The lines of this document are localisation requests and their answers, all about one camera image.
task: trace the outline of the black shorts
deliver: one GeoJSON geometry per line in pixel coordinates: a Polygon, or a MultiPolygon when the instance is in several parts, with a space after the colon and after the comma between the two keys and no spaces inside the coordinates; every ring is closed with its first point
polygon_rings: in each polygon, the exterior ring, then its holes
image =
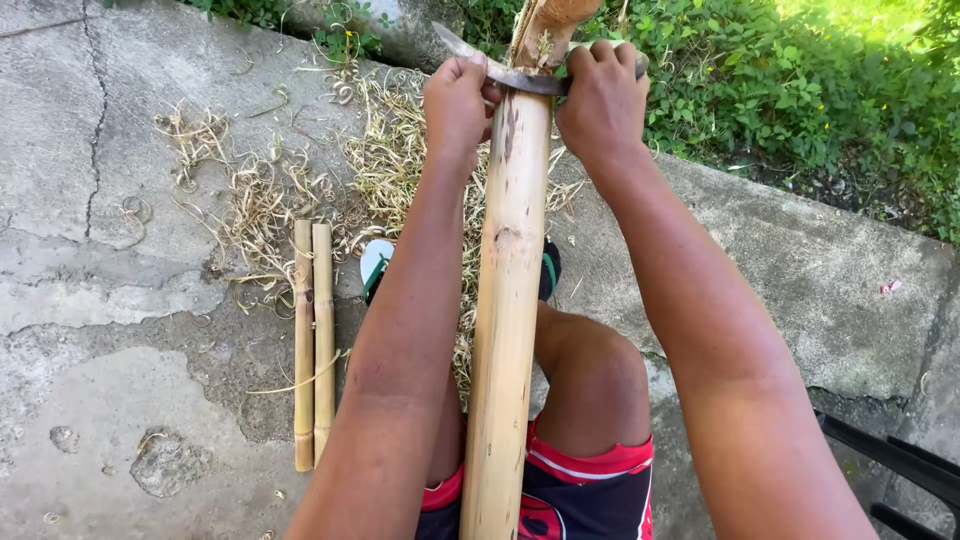
{"type": "MultiPolygon", "coordinates": [[[[650,481],[653,437],[596,457],[571,457],[527,428],[518,540],[653,540],[650,481]]],[[[423,492],[417,540],[457,540],[464,466],[423,492]]]]}

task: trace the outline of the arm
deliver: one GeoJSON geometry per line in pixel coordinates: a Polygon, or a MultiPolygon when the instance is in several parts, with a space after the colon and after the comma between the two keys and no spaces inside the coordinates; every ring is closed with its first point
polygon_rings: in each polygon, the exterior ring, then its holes
{"type": "Polygon", "coordinates": [[[876,538],[773,321],[642,144],[635,58],[629,43],[575,50],[557,124],[626,239],[717,537],[876,538]]]}
{"type": "Polygon", "coordinates": [[[457,331],[464,187],[489,136],[483,99],[499,99],[481,61],[451,59],[424,88],[429,152],[417,195],[288,540],[413,537],[457,331]]]}

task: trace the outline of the knife handle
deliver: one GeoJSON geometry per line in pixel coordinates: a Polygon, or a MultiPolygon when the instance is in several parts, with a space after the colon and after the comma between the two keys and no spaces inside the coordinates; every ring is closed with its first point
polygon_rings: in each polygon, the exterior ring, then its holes
{"type": "MultiPolygon", "coordinates": [[[[648,67],[650,67],[650,59],[647,57],[647,55],[637,51],[634,76],[638,81],[640,80],[640,77],[643,77],[643,74],[647,72],[648,67]]],[[[570,91],[570,85],[573,83],[573,77],[567,75],[561,79],[561,83],[564,85],[564,95],[566,95],[570,91]]]]}

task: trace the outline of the small red debris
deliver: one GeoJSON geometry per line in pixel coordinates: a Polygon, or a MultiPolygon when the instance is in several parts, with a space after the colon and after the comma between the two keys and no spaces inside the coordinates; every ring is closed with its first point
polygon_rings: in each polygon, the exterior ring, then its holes
{"type": "Polygon", "coordinates": [[[903,286],[903,283],[900,280],[896,280],[892,283],[887,283],[880,287],[880,294],[887,294],[888,292],[893,292],[903,286]]]}

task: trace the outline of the bamboo stick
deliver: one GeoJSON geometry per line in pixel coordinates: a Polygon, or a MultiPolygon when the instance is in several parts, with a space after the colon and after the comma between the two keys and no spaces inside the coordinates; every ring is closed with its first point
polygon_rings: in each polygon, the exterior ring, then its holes
{"type": "MultiPolygon", "coordinates": [[[[599,0],[527,0],[508,62],[552,72],[599,0]],[[540,38],[548,36],[548,50],[540,38]]],[[[543,248],[551,98],[507,89],[493,117],[461,540],[516,538],[543,248]]]]}
{"type": "Polygon", "coordinates": [[[294,465],[298,472],[313,468],[313,271],[310,265],[309,219],[294,222],[294,465]]]}
{"type": "Polygon", "coordinates": [[[313,225],[313,309],[316,320],[314,339],[314,411],[313,411],[313,464],[320,461],[326,438],[333,426],[334,402],[336,400],[335,370],[330,366],[333,358],[333,261],[330,249],[332,230],[329,225],[313,225]]]}

